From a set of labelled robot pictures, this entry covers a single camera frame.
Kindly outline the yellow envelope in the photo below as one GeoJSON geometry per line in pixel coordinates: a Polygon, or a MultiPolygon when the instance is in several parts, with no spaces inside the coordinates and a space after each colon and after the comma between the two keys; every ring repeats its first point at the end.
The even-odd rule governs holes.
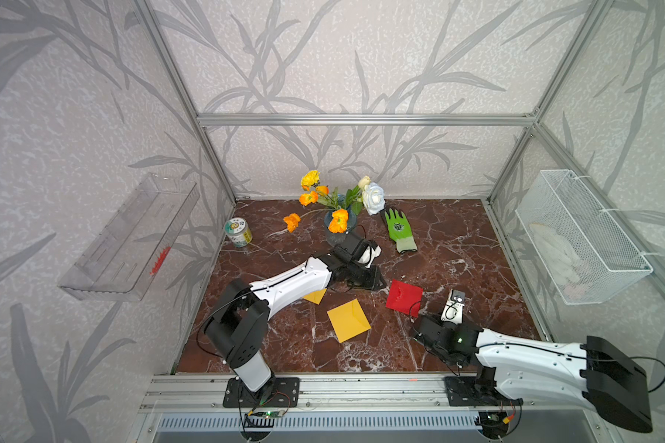
{"type": "Polygon", "coordinates": [[[303,299],[317,306],[321,304],[321,301],[323,300],[323,297],[326,295],[326,293],[327,293],[326,289],[314,291],[312,293],[308,293],[307,295],[303,296],[303,299]]]}
{"type": "Polygon", "coordinates": [[[344,343],[371,329],[358,299],[327,312],[337,341],[344,343]]]}

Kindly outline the yellow envelope front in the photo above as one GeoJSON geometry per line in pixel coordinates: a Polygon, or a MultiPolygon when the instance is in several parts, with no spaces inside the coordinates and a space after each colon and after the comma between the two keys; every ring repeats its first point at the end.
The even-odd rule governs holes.
{"type": "Polygon", "coordinates": [[[337,341],[344,343],[371,329],[358,299],[327,312],[337,341]]]}

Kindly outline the red envelope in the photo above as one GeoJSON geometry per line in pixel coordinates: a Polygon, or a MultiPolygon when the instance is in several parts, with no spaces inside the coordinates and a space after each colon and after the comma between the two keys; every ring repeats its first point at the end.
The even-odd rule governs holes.
{"type": "Polygon", "coordinates": [[[423,289],[419,286],[393,280],[386,307],[415,319],[419,316],[422,297],[423,289]]]}

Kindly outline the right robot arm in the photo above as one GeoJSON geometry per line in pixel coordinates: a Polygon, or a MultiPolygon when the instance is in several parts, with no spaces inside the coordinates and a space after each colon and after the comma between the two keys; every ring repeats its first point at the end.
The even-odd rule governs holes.
{"type": "Polygon", "coordinates": [[[476,370],[472,377],[445,378],[452,405],[576,406],[628,431],[653,430],[648,377],[640,359],[600,337],[548,343],[428,315],[412,322],[410,335],[448,368],[470,365],[476,370]]]}

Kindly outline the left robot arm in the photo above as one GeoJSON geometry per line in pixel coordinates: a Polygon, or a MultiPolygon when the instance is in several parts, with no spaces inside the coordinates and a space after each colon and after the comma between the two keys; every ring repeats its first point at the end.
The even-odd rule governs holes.
{"type": "Polygon", "coordinates": [[[335,282],[371,291],[384,288],[386,282],[374,264],[381,253],[376,242],[349,233],[332,250],[269,279],[251,284],[233,280],[204,321],[203,333],[247,391],[257,395],[269,391],[275,375],[260,351],[269,320],[335,282]]]}

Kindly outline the blue glass vase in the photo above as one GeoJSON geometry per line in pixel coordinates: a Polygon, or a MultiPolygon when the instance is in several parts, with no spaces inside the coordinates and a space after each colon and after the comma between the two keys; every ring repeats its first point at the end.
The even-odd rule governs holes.
{"type": "Polygon", "coordinates": [[[324,216],[325,239],[334,247],[341,244],[347,234],[355,228],[358,216],[351,208],[346,210],[329,210],[324,216]]]}

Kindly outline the green work glove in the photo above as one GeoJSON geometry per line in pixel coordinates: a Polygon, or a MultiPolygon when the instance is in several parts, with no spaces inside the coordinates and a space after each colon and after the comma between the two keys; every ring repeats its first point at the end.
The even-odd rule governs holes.
{"type": "Polygon", "coordinates": [[[388,208],[384,210],[383,217],[397,252],[400,254],[416,252],[417,245],[406,214],[395,208],[388,208]]]}

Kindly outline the artificial flower bouquet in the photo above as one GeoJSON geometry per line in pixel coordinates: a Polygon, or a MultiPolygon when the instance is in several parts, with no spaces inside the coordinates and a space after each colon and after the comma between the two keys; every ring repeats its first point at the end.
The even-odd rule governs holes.
{"type": "Polygon", "coordinates": [[[386,206],[383,188],[369,176],[360,178],[356,186],[340,193],[337,188],[330,190],[328,186],[323,186],[320,173],[311,170],[301,178],[300,186],[303,193],[299,197],[299,204],[303,207],[320,204],[327,212],[351,208],[357,216],[362,210],[373,216],[382,212],[386,206]]]}

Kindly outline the small tin can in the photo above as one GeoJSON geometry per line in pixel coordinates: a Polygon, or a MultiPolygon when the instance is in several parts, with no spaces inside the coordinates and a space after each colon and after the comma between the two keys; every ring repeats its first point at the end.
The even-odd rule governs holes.
{"type": "Polygon", "coordinates": [[[252,241],[249,224],[240,217],[232,218],[226,222],[225,234],[237,248],[246,247],[252,241]]]}

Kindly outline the white cloth in basket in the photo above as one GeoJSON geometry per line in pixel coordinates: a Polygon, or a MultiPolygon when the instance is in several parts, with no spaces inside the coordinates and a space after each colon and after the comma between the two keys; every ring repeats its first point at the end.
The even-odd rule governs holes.
{"type": "Polygon", "coordinates": [[[542,223],[530,223],[536,249],[548,271],[559,286],[578,284],[581,280],[576,268],[582,260],[570,242],[552,227],[542,223]]]}

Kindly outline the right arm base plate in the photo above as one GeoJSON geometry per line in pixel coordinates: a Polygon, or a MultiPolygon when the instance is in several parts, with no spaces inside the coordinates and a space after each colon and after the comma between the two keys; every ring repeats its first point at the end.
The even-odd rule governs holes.
{"type": "Polygon", "coordinates": [[[510,399],[498,391],[495,368],[484,368],[475,376],[443,378],[450,406],[522,406],[522,399],[510,399]]]}

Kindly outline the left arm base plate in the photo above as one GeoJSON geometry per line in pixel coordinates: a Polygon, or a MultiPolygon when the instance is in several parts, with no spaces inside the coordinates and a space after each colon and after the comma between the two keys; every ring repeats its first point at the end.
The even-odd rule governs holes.
{"type": "Polygon", "coordinates": [[[223,407],[296,407],[299,401],[300,378],[274,377],[258,391],[251,391],[239,378],[230,378],[225,389],[223,407]]]}

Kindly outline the aluminium front rail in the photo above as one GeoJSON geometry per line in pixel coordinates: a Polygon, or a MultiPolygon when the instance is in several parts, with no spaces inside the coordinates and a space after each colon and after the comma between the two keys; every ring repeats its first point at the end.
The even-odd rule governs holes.
{"type": "MultiPolygon", "coordinates": [[[[402,412],[402,411],[573,411],[595,408],[585,400],[572,400],[569,387],[556,392],[523,394],[522,406],[509,402],[483,405],[468,395],[449,392],[446,375],[431,373],[302,373],[299,385],[268,407],[288,409],[291,413],[323,412],[402,412]]],[[[229,374],[184,374],[155,376],[140,401],[141,413],[224,413],[226,401],[242,405],[244,411],[253,403],[247,391],[231,387],[229,374]]]]}

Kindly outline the clear plastic wall shelf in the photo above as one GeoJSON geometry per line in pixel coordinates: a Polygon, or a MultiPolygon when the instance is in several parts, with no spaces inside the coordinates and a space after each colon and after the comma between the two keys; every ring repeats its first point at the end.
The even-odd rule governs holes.
{"type": "Polygon", "coordinates": [[[200,197],[194,180],[148,173],[58,288],[81,301],[139,302],[200,197]]]}

